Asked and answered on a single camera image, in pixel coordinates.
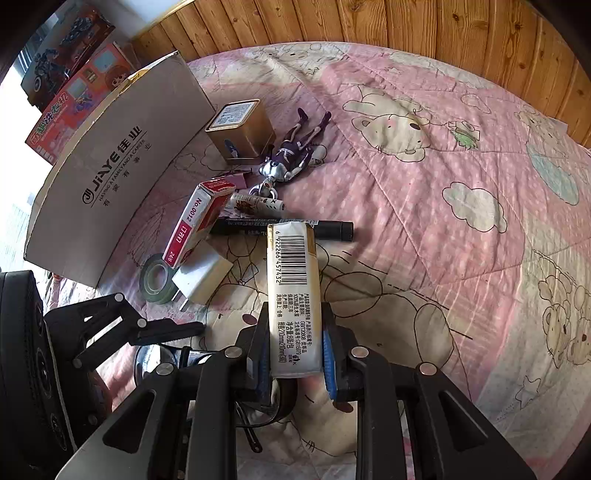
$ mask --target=purple action figure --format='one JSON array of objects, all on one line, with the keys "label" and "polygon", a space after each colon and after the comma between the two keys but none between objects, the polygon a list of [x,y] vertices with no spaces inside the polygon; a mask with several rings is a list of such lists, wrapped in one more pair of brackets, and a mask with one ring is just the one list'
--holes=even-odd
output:
[{"label": "purple action figure", "polygon": [[310,142],[324,131],[330,120],[330,112],[324,114],[322,121],[314,127],[314,130],[296,141],[296,133],[308,121],[308,116],[301,108],[298,108],[297,112],[300,120],[287,132],[279,150],[274,154],[274,146],[267,147],[267,151],[263,155],[265,163],[259,168],[259,173],[265,177],[265,180],[251,188],[249,192],[251,195],[276,199],[275,182],[290,181],[308,166],[314,151]]}]

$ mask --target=red and white box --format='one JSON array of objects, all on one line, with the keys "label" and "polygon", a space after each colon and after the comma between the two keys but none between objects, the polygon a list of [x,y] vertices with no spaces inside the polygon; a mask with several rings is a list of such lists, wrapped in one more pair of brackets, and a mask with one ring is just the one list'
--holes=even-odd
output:
[{"label": "red and white box", "polygon": [[225,179],[197,185],[168,242],[163,260],[177,268],[206,237],[236,186]]}]

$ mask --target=barcode label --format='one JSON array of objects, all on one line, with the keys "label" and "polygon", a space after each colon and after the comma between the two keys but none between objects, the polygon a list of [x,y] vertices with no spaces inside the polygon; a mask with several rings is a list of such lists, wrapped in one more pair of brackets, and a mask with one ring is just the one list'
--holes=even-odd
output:
[{"label": "barcode label", "polygon": [[277,238],[277,283],[279,285],[306,285],[306,242],[303,235],[286,235]]}]

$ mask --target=tin can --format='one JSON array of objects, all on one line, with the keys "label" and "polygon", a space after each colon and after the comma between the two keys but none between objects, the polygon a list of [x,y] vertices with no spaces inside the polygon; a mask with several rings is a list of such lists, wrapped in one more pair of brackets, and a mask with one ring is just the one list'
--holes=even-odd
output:
[{"label": "tin can", "polygon": [[205,131],[222,157],[231,165],[258,165],[275,131],[258,99],[227,103]]}]

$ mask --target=toy packaging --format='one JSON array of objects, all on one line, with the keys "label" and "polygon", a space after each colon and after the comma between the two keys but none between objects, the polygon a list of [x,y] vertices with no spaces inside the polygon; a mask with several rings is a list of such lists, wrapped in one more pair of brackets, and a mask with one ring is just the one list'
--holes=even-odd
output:
[{"label": "toy packaging", "polygon": [[45,110],[114,28],[97,9],[72,5],[43,40],[22,78],[29,103]]},{"label": "toy packaging", "polygon": [[27,137],[27,145],[50,164],[55,164],[91,111],[133,72],[134,68],[119,47],[107,44],[50,102]]}]

